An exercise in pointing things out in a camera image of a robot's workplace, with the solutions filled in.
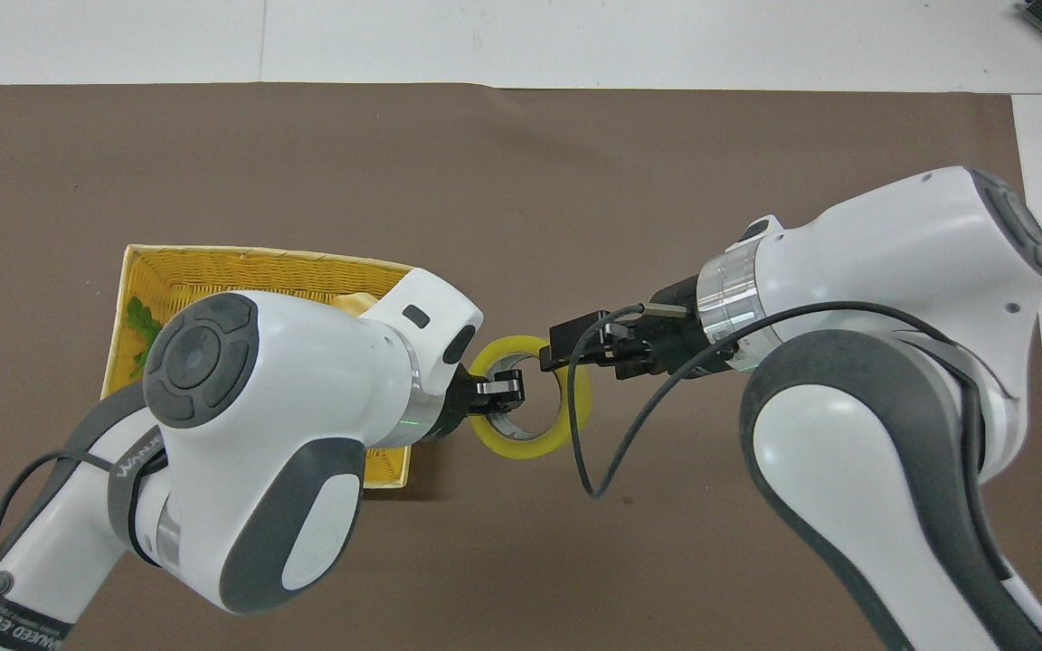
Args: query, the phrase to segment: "yellow basket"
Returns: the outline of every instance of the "yellow basket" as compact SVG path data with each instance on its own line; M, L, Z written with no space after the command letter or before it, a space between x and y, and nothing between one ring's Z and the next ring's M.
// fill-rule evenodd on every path
M123 255L103 396L141 379L134 358L146 350L147 342L124 322L131 297L140 298L156 321L167 323L192 302L228 290L280 292L322 304L340 294L356 292L380 298L411 269L379 259L311 251L129 244ZM370 449L365 460L365 487L404 486L408 452L408 448Z

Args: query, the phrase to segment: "green herb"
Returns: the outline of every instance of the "green herb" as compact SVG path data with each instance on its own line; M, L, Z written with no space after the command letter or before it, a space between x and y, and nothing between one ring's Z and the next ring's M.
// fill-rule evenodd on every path
M131 300L127 301L127 320L125 321L128 326L131 326L135 332L139 332L142 334L142 337L147 340L146 349L133 357L138 366L131 374L133 378L144 370L144 366L147 364L147 352L153 343L155 343L155 337L160 333L163 324L155 321L155 318L152 317L152 309L144 305L144 301L141 301L138 297L131 297Z

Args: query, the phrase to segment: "cable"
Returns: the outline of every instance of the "cable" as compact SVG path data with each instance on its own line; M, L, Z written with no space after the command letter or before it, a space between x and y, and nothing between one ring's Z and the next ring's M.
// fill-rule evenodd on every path
M10 485L7 486L7 490L3 494L3 499L0 499L0 529L3 528L3 519L5 518L5 515L7 515L7 507L10 506L10 500L14 498L14 496L16 496L18 490L22 487L22 484L26 482L26 479L28 479L34 473L34 470L40 470L41 467L45 465L45 462L61 460L61 458L72 458L72 460L75 461L90 462L92 466L95 466L96 469L104 471L108 471L111 469L110 462L102 460L102 458L95 456L95 454L81 452L81 450L57 449L54 450L54 452L47 452L46 454L36 458L36 460L28 462L25 469L20 471L17 477L14 478L14 481L10 482Z
M770 328L774 323L782 321L787 321L789 319L794 319L797 317L804 317L807 314L815 314L819 311L870 311L873 314L882 314L885 317L890 317L902 323L907 323L909 326L913 326L915 329L921 331L923 334L927 334L931 339L934 339L944 345L950 345L960 347L958 343L948 339L946 334L942 331L929 325L927 322L918 319L909 312L902 311L901 309L896 309L894 307L889 307L889 305L873 304L873 302L866 301L826 301L819 302L818 304L811 305L800 305L799 307L794 307L791 309L785 309L782 311L774 312L770 317L765 317L744 326L744 328L737 329L731 333L727 334L712 345L706 346L705 350L702 350L694 357L688 359L686 364L677 368L673 374L669 376L665 382L662 383L661 387L654 392L653 396L649 397L646 401L644 407L638 412L638 416L634 419L632 423L629 423L629 429L626 429L625 436L621 437L621 443L617 446L617 450L614 453L613 460L609 464L609 469L605 470L605 475L602 477L602 481L597 485L597 490L594 490L593 483L590 481L590 475L588 475L587 466L585 465L585 458L581 454L581 442L579 441L578 432L578 418L576 418L576 408L574 405L575 394L573 391L573 379L576 374L576 367L578 366L579 358L581 358L582 352L585 352L585 346L587 346L588 340L590 340L594 334L604 326L609 325L620 318L627 317L629 314L642 312L645 308L642 305L630 305L629 307L621 308L619 310L613 311L605 315L605 318L600 319L587 328L585 332L581 333L581 337L578 339L578 345L573 348L573 353L570 355L570 376L568 376L568 382L570 386L568 387L568 403L570 403L570 436L573 442L573 453L576 466L578 466L578 475L581 477L581 486L586 491L587 495L594 499L601 499L605 495L605 491L609 490L609 484L614 480L614 475L617 474L617 469L621 466L621 460L625 457L625 453L629 450L629 446L634 444L634 439L641 431L641 426L645 425L646 420L649 418L649 414L652 414L658 404L665 399L666 394L670 392L670 389L677 386L678 382L687 379L691 372L695 368L701 367L702 364L709 361L713 355L718 351L723 350L727 346L736 345L741 339L748 337L750 334L755 333L765 328Z

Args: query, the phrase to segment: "brown mat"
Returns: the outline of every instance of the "brown mat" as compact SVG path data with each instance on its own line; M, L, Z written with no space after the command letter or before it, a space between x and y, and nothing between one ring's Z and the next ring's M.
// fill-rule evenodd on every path
M0 494L99 394L124 244L420 265L487 314L469 362L504 334L648 299L760 216L799 226L948 165L1020 182L1009 98L0 86ZM1028 442L987 492L1042 598L1034 368ZM600 471L658 379L593 376ZM753 490L744 383L678 387L602 503L568 450L508 461L463 426L410 479L417 499L368 500L339 569L289 606L231 617L127 557L67 648L878 648Z

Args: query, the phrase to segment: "tape roll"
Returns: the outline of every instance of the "tape roll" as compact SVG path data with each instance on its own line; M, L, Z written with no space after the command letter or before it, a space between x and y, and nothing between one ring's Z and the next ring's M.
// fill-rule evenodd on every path
M530 337L528 334L514 334L502 337L485 347L472 361L469 372L492 378L493 374L508 371L522 359L537 358L538 352L549 342L541 337ZM485 447L507 458L537 458L562 448L570 442L570 401L568 400L568 368L553 371L561 389L562 402L559 405L557 420L553 421L545 432L526 432L508 417L508 414L492 414L489 416L469 416L472 431L485 444ZM593 405L593 391L590 386L590 375L585 368L578 368L575 378L576 404L578 404L578 425L585 426L590 420L590 407Z

